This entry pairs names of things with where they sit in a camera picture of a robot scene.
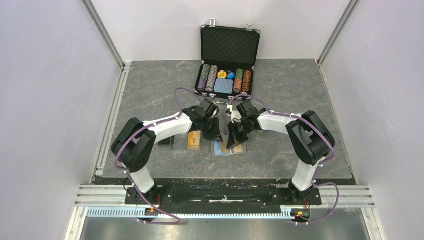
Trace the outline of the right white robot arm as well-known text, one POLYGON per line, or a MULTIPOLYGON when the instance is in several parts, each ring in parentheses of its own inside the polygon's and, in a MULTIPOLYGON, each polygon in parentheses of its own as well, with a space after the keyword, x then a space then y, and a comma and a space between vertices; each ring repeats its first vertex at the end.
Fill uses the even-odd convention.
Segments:
POLYGON ((318 167, 327 157, 335 155, 336 141, 320 117, 312 110, 303 114, 281 113, 267 108, 259 110, 250 100, 237 106, 229 104, 226 113, 230 117, 228 149, 246 142, 253 131, 289 136, 299 162, 289 184, 288 196, 295 204, 306 201, 308 190, 316 182, 318 167))

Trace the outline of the black card box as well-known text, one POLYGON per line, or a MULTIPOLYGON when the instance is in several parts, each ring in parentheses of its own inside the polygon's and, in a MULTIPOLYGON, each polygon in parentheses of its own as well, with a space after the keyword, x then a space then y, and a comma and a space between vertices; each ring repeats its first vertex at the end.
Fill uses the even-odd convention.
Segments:
POLYGON ((159 141, 157 145, 158 147, 161 147, 161 148, 172 148, 172 146, 174 145, 174 141, 175 141, 175 137, 171 136, 159 141))

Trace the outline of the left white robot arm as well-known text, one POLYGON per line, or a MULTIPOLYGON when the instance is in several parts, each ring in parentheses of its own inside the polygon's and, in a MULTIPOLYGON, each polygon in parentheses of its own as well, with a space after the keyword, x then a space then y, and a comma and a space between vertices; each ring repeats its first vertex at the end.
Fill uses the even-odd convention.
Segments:
POLYGON ((157 198, 155 181, 147 163, 156 144, 176 135, 200 131, 207 141, 222 141, 219 127, 219 107, 209 99, 199 105, 182 108, 177 113, 153 120, 141 121, 136 117, 125 124, 110 150, 115 166, 123 169, 145 204, 157 198))

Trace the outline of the orange card box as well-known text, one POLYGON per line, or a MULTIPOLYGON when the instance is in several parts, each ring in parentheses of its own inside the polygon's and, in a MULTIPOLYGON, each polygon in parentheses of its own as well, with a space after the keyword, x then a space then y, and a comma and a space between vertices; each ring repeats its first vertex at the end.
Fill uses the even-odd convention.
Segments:
POLYGON ((188 133, 187 149, 189 151, 199 151, 201 148, 201 131, 191 131, 188 133))

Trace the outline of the beige card holder wallet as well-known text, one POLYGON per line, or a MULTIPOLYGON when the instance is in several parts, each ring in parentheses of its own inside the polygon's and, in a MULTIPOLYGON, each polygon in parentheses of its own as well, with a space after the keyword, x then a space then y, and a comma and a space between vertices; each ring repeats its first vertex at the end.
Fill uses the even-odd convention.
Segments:
POLYGON ((244 155, 247 154, 247 145, 246 143, 236 144, 232 148, 227 149, 228 136, 222 136, 223 141, 212 141, 211 142, 211 152, 214 156, 218 157, 229 157, 235 155, 244 155))

